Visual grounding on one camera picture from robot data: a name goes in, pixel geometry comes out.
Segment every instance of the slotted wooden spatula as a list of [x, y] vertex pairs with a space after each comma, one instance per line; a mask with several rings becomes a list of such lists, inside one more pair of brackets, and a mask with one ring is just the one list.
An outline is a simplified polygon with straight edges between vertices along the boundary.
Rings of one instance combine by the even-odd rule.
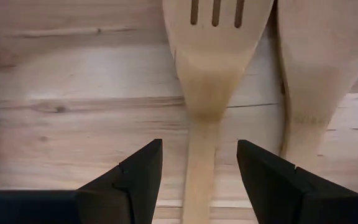
[[163, 0], [190, 114], [182, 223], [209, 222], [219, 124], [262, 35], [273, 0]]
[[287, 96], [282, 156], [314, 170], [338, 104], [358, 78], [358, 1], [279, 0]]

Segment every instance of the spatula slot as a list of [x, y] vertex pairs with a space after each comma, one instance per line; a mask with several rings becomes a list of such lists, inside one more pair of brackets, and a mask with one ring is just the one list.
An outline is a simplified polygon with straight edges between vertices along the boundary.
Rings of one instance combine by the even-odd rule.
[[221, 0], [214, 0], [214, 7], [212, 10], [212, 26], [219, 25], [219, 17], [221, 14]]
[[234, 26], [236, 28], [240, 28], [242, 25], [242, 13], [244, 12], [244, 1], [245, 0], [237, 0], [236, 16], [234, 18]]
[[191, 25], [196, 25], [198, 21], [198, 1], [191, 0], [191, 14], [190, 14], [190, 23]]

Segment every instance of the wooden spoon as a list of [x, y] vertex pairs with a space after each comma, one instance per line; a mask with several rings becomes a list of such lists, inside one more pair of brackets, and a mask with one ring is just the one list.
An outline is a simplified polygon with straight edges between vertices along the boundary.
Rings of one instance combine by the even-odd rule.
[[282, 156], [313, 170], [323, 134], [358, 78], [358, 1], [279, 0], [278, 26], [287, 97]]
[[257, 46], [273, 0], [163, 0], [190, 114], [182, 222], [209, 222], [219, 124]]

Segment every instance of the wooden board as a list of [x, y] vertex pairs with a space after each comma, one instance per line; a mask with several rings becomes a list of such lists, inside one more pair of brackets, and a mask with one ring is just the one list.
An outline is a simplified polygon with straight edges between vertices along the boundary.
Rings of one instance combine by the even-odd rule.
[[[3, 3], [7, 6], [2, 8], [16, 10], [0, 16], [0, 30], [15, 30], [14, 35], [0, 34], [0, 189], [75, 189], [151, 139], [163, 138], [163, 179], [154, 222], [178, 223], [188, 127], [161, 2]], [[88, 11], [79, 10], [83, 4]], [[110, 20], [113, 7], [106, 14], [92, 12], [104, 4], [121, 5], [122, 14], [131, 16]], [[64, 8], [70, 13], [52, 16]], [[47, 19], [33, 14], [35, 10]], [[38, 22], [28, 25], [32, 19]], [[94, 32], [107, 26], [136, 29]], [[30, 30], [42, 32], [31, 38], [17, 35]], [[255, 218], [239, 176], [237, 139], [276, 153], [282, 144], [282, 82], [273, 30], [270, 26], [265, 32], [224, 117], [213, 223]], [[358, 191], [358, 82], [337, 109], [319, 154], [325, 163], [319, 172], [323, 177]]]

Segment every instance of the metal object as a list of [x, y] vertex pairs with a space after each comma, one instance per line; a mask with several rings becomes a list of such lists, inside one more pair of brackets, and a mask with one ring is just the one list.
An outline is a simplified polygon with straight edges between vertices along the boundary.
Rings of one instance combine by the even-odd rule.
[[249, 141], [238, 142], [237, 160], [260, 224], [358, 224], [358, 193]]
[[78, 190], [0, 190], [0, 223], [151, 224], [161, 171], [156, 139]]

